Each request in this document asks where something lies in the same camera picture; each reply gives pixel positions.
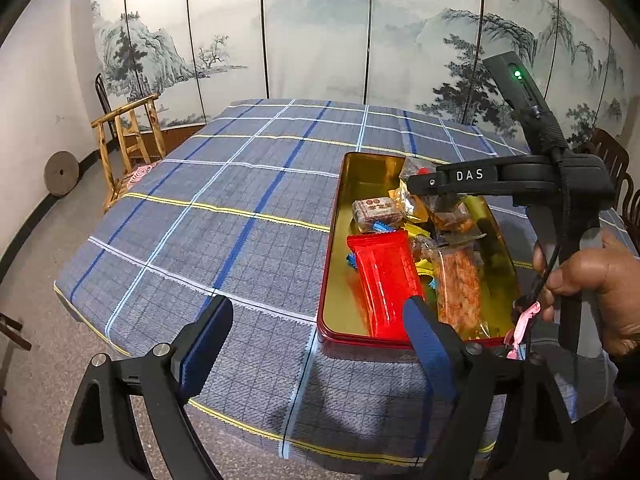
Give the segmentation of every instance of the table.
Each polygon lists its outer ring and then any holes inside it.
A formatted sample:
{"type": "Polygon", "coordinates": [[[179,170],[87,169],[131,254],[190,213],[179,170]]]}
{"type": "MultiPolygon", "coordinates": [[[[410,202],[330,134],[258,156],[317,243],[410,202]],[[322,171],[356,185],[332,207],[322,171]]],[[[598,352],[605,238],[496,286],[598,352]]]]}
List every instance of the table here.
{"type": "MultiPolygon", "coordinates": [[[[450,413],[420,366],[319,351],[315,315],[330,216],[350,151],[436,162],[527,153],[513,139],[394,108],[235,102],[114,204],[55,291],[77,320],[133,356],[171,341],[208,296],[224,294],[234,325],[202,394],[190,401],[212,423],[327,469],[419,465],[450,413]]],[[[487,200],[526,289],[533,230],[510,199],[487,200]]],[[[632,248],[614,211],[601,220],[632,248]]],[[[606,355],[576,358],[552,334],[534,346],[551,363],[573,419],[610,397],[614,368],[606,355]]],[[[492,448],[501,408],[498,398],[479,458],[492,448]]]]}

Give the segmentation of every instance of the speckled floor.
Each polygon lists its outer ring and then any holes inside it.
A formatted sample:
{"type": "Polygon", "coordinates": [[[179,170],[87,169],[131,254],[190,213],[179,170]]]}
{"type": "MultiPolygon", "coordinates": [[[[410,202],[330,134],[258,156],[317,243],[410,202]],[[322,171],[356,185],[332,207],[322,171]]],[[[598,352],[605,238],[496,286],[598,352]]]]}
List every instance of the speckled floor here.
{"type": "MultiPolygon", "coordinates": [[[[118,158],[112,154],[112,160],[118,158]]],[[[94,164],[38,224],[0,285],[0,312],[20,320],[24,337],[33,345],[25,352],[0,335],[0,386],[4,383],[8,393],[0,415],[3,426],[12,430],[14,446],[40,480],[56,476],[66,418],[87,363],[98,352],[115,357],[89,327],[71,319],[52,289],[60,266],[99,222],[105,185],[101,166],[94,164]]],[[[134,412],[155,478],[171,478],[142,400],[134,403],[134,412]]],[[[219,431],[201,412],[189,410],[189,415],[226,480],[356,478],[281,460],[219,431]]]]}

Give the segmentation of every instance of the blue gripper pad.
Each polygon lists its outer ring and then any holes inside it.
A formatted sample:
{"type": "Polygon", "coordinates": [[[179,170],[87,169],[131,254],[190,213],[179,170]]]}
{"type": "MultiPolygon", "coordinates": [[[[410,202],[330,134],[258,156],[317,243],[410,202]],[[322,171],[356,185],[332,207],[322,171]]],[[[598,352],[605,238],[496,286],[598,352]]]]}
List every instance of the blue gripper pad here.
{"type": "Polygon", "coordinates": [[[434,327],[442,330],[442,335],[451,341],[455,341],[458,335],[449,325],[439,323],[436,313],[432,312],[418,296],[413,296],[404,302],[402,321],[427,380],[431,383],[433,393],[442,399],[455,402],[458,398],[458,390],[454,364],[431,324],[436,323],[434,327]],[[447,329],[450,329],[453,334],[446,332],[447,329]]]}
{"type": "Polygon", "coordinates": [[[185,325],[175,337],[171,372],[178,396],[186,402],[200,394],[213,363],[226,341],[234,320],[234,308],[225,296],[210,298],[200,317],[185,325]]]}

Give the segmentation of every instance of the round cardboard disc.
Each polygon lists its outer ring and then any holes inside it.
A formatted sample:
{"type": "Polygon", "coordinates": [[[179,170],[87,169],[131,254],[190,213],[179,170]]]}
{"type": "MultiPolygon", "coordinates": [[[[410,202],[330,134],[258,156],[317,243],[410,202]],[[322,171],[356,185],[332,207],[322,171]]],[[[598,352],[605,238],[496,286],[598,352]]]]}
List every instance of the round cardboard disc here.
{"type": "Polygon", "coordinates": [[[65,196],[78,182],[80,165],[69,152],[51,155],[44,167],[44,184],[53,196],[65,196]]]}

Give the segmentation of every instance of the human hand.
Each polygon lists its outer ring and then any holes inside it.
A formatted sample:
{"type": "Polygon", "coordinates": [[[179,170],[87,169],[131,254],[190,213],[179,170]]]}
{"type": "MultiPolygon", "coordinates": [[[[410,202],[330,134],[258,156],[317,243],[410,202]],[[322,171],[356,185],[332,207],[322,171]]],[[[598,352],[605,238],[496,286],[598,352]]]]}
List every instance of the human hand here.
{"type": "MultiPolygon", "coordinates": [[[[601,249],[578,251],[554,270],[540,293],[542,318],[554,319],[556,296],[594,290],[602,314],[602,346],[621,356],[640,344],[640,261],[609,230],[601,249]]],[[[546,258],[540,245],[533,251],[533,269],[542,274],[546,258]]]]}

